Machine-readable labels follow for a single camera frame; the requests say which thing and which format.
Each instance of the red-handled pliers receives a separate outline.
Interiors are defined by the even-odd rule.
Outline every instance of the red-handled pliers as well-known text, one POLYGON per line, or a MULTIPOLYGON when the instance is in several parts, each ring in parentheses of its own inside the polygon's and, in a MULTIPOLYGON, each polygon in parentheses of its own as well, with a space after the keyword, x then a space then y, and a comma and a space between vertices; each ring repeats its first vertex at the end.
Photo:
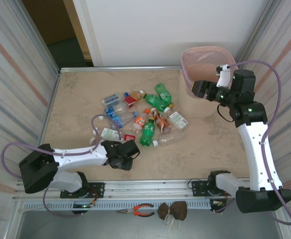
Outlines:
POLYGON ((143 217, 143 218, 151 217, 152 215, 154 215, 154 212, 152 212, 152 213, 140 213, 140 212, 138 212, 137 210, 139 208, 142 208, 142 207, 151 207, 151 208, 153 208, 154 205, 149 204, 149 203, 144 203, 144 204, 140 204, 138 206, 135 206, 132 209, 118 210, 117 213, 133 213, 135 216, 139 216, 139 217, 143 217))

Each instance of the plastic bottle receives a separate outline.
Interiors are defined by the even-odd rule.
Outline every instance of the plastic bottle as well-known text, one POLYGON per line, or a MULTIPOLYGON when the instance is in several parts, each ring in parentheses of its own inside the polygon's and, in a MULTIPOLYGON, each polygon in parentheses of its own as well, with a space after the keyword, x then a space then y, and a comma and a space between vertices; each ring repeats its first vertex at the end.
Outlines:
POLYGON ((171 130, 172 127, 170 123, 159 113, 159 111, 156 110, 156 108, 151 109, 151 114, 161 133, 168 133, 171 130))
POLYGON ((149 121, 145 124, 140 138, 140 144, 143 146, 150 146, 152 143, 152 137, 154 135, 154 118, 150 117, 149 121))
POLYGON ((146 100, 147 103, 155 107, 158 111, 163 112, 166 108, 166 104, 160 100, 159 97, 149 94, 144 94, 143 98, 146 100))
POLYGON ((172 96, 170 95, 169 91, 166 90, 164 84, 163 83, 157 84, 154 89, 159 95, 160 99, 172 109, 173 108, 172 96))
POLYGON ((119 134, 118 131, 106 127, 97 127, 97 132, 101 136, 103 140, 110 140, 110 141, 119 141, 119 134))
POLYGON ((125 113, 128 109, 129 109, 129 105, 125 101, 122 101, 115 106, 105 108, 105 113, 107 116, 113 117, 115 115, 120 115, 122 113, 125 113))
POLYGON ((132 124, 132 129, 135 129, 136 131, 143 129, 146 121, 147 121, 147 116, 150 113, 149 109, 145 109, 143 113, 138 115, 138 117, 135 118, 134 123, 132 124))
POLYGON ((127 96, 124 98, 124 101, 128 104, 129 108, 131 108, 134 103, 138 102, 141 100, 143 91, 134 91, 131 93, 131 95, 127 96))
POLYGON ((115 106, 117 104, 120 103, 120 101, 125 98, 128 97, 129 94, 127 92, 125 93, 115 93, 111 96, 108 96, 106 98, 104 98, 101 103, 103 104, 103 106, 105 108, 111 107, 111 106, 115 106))
POLYGON ((131 122, 137 116, 138 116, 137 112, 133 112, 133 113, 126 112, 118 116, 114 115, 112 117, 113 124, 111 124, 111 128, 116 128, 116 126, 118 128, 122 128, 123 126, 131 122))
POLYGON ((166 113, 167 120, 177 129, 185 129, 189 126, 189 122, 182 115, 180 115, 179 112, 171 110, 167 107, 164 109, 164 113, 166 113))
POLYGON ((161 134, 157 140, 152 141, 154 147, 158 145, 169 145, 177 143, 184 139, 184 134, 180 131, 174 131, 168 134, 161 134))

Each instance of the bottle label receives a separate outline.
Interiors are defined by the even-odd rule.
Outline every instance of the bottle label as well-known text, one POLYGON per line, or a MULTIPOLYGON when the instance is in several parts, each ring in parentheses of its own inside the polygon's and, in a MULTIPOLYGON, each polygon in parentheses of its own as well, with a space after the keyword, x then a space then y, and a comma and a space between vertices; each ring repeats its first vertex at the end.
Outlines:
POLYGON ((135 98, 132 98, 131 96, 127 96, 124 98, 124 101, 127 102, 129 108, 131 108, 137 100, 135 98))
POLYGON ((154 98, 154 97, 151 97, 151 98, 149 99, 149 103, 151 103, 151 104, 153 104, 154 101, 155 101, 155 98, 154 98))
POLYGON ((160 94, 161 99, 163 100, 165 97, 171 96, 169 92, 164 92, 160 94))
POLYGON ((112 96, 106 97, 104 98, 104 101, 106 103, 106 105, 116 105, 119 103, 119 96, 117 96, 117 94, 114 94, 112 96))
POLYGON ((157 110, 153 111, 152 115, 155 119, 155 124, 158 126, 161 133, 163 133, 163 131, 165 133, 170 131, 171 125, 157 110))
POLYGON ((183 129, 188 124, 188 121, 186 121, 178 112, 171 114, 170 120, 178 125, 180 129, 183 129))
POLYGON ((118 128, 122 128, 124 126, 119 116, 113 116, 112 120, 118 128))
POLYGON ((106 113, 107 116, 109 116, 111 118, 116 115, 115 110, 114 110, 113 107, 106 108, 105 109, 105 113, 106 113))
POLYGON ((101 137, 107 140, 113 140, 113 141, 119 140, 118 132, 109 128, 104 128, 104 130, 101 133, 101 137))
POLYGON ((135 123, 137 123, 138 125, 140 125, 143 128, 145 123, 146 123, 146 120, 139 116, 139 117, 136 117, 135 123))
POLYGON ((131 135, 131 134, 124 135, 124 141, 129 141, 131 139, 134 141, 136 139, 136 137, 134 135, 131 135))

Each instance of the beige tabletop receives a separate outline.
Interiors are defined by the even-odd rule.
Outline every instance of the beige tabletop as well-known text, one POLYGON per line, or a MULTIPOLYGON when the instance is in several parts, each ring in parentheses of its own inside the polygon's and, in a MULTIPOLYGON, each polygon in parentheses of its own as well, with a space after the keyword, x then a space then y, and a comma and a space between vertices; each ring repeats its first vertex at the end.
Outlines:
MULTIPOLYGON (((154 94, 154 86, 164 83, 178 109, 178 81, 177 70, 62 73, 44 142, 60 149, 88 147, 93 136, 91 118, 104 113, 101 100, 115 92, 143 90, 154 94)), ((145 108, 151 106, 142 99, 130 110, 140 113, 145 108)), ((172 145, 141 146, 137 136, 141 154, 130 171, 109 165, 73 171, 84 172, 88 180, 207 178, 213 170, 229 170, 236 177, 249 177, 244 145, 234 123, 225 122, 217 113, 188 121, 185 139, 172 145)), ((107 126, 108 123, 106 119, 96 119, 95 125, 107 126)), ((159 134, 156 128, 153 138, 159 134)))

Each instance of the green soda bottle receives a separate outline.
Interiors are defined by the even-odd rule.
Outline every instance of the green soda bottle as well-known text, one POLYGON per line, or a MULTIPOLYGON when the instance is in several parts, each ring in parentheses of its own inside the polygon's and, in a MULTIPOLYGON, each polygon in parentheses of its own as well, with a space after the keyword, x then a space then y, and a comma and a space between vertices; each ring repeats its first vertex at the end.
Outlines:
POLYGON ((166 104, 160 100, 159 97, 150 95, 150 94, 143 94, 143 98, 148 102, 150 105, 152 105, 154 108, 156 108, 158 111, 163 112, 166 108, 166 104))
POLYGON ((154 135, 154 118, 150 117, 149 121, 145 124, 140 138, 140 144, 142 146, 150 146, 152 143, 152 137, 154 135))
POLYGON ((172 109, 173 108, 172 97, 169 91, 166 90, 164 84, 162 83, 157 84, 154 89, 159 95, 160 99, 172 109))

